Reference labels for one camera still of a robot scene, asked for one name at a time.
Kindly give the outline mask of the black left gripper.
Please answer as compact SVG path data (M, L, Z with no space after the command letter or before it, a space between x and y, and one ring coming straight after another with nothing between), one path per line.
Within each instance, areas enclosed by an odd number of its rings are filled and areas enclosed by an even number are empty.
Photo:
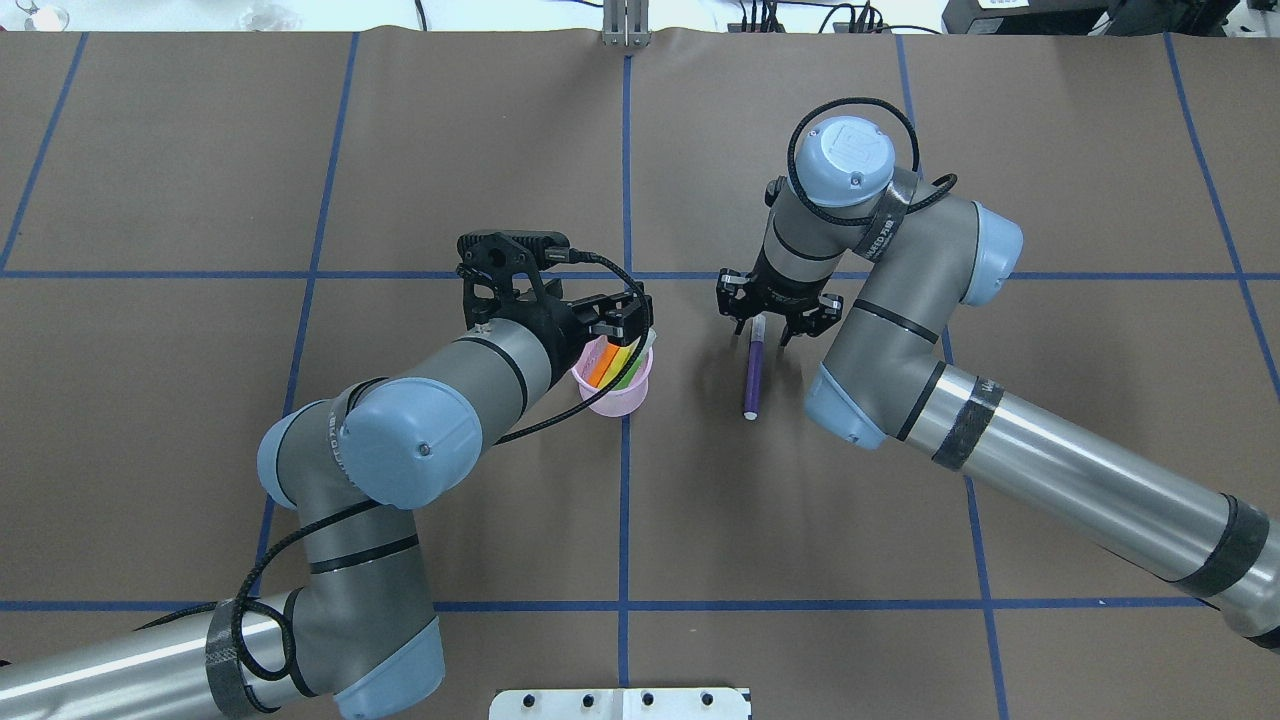
M550 372L566 373L594 336L620 348L644 340L654 314L652 297L644 292L595 293L575 301L529 295L516 301L515 322L540 342Z

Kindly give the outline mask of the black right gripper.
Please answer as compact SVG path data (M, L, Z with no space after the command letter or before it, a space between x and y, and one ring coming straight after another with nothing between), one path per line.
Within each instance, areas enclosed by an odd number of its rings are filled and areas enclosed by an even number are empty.
M750 273L721 268L716 299L722 316L735 322L733 334L741 336L748 322L762 313L783 315L780 346L799 336L818 337L844 316L844 297L822 293L836 268L836 258L824 261L800 259L790 252L782 260L771 259L765 250Z

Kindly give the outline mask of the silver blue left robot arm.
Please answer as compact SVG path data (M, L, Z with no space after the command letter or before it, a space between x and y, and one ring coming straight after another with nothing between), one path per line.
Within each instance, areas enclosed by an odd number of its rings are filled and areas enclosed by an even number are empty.
M228 600L4 667L3 716L269 719L328 694L346 719L380 719L428 698L445 665L415 511L465 479L594 337L625 340L625 322L646 334L645 293L493 299L412 369L280 419L259 477L300 529Z

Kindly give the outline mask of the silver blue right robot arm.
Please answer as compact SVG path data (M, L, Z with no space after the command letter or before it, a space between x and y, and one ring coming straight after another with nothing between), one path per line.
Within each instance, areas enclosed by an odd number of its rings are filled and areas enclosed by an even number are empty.
M955 176L923 183L913 123L890 102L868 105L902 124L909 165L874 122L837 115L841 100L809 111L765 187L754 268L719 270L719 314L736 331L782 316L782 345L836 328L805 397L817 425L863 448L895 438L1039 509L1276 652L1275 520L940 356L954 311L995 299L1024 236L955 197Z

